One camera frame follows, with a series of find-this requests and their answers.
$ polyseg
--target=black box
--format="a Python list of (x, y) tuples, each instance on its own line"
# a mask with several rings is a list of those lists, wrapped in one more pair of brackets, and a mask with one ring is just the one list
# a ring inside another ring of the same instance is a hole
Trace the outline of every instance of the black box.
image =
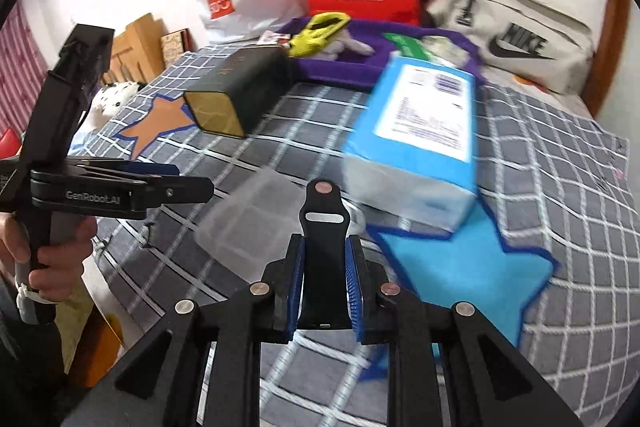
[(246, 46), (182, 96), (203, 131), (244, 138), (292, 84), (282, 46)]

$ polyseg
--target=purple tray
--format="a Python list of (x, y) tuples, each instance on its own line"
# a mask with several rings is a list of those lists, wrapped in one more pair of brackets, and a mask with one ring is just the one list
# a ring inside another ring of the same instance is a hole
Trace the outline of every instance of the purple tray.
[[(295, 35), (301, 32), (309, 22), (309, 17), (293, 19), (278, 30), (279, 33)], [(464, 35), (439, 28), (420, 28), (395, 22), (367, 21), (352, 19), (347, 29), (351, 36), (373, 47), (376, 51), (370, 57), (363, 57), (349, 50), (340, 54), (340, 59), (315, 60), (314, 58), (294, 58), (298, 70), (296, 75), (305, 81), (316, 81), (321, 84), (332, 84), (362, 91), (370, 91), (376, 85), (382, 70), (389, 60), (389, 53), (396, 50), (393, 42), (385, 39), (383, 33), (398, 33), (420, 39), (426, 35), (448, 37), (454, 44), (469, 53), (469, 60), (463, 70), (476, 77), (478, 82), (484, 81), (480, 70), (482, 61), (478, 47)]]

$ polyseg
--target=wooden headboard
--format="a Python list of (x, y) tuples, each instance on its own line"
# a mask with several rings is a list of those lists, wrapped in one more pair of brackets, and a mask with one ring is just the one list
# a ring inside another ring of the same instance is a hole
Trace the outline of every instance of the wooden headboard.
[(618, 70), (631, 0), (607, 0), (598, 49), (580, 97), (595, 118)]
[(151, 82), (164, 71), (160, 37), (164, 35), (162, 20), (151, 13), (143, 15), (113, 39), (111, 68), (103, 76), (105, 84), (114, 82)]

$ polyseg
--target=white plush toy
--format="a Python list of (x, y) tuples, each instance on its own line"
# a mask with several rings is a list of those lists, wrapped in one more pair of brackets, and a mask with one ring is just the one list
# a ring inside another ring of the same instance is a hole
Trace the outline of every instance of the white plush toy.
[(315, 58), (317, 60), (337, 60), (344, 50), (351, 50), (359, 55), (365, 55), (370, 57), (376, 51), (365, 44), (364, 42), (357, 41), (351, 37), (348, 30), (340, 31), (331, 42), (329, 42), (322, 51), (315, 55), (311, 55), (309, 58)]
[(123, 108), (138, 92), (140, 84), (135, 82), (118, 82), (104, 86), (92, 100), (89, 114), (76, 131), (69, 147), (69, 156), (79, 155), (82, 147), (89, 139)]

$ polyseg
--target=striped curtain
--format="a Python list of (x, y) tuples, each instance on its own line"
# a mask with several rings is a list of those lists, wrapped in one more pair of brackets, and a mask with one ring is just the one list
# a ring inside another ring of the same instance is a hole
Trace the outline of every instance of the striped curtain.
[(27, 129), (31, 111), (47, 76), (20, 0), (0, 29), (0, 136), (11, 127)]

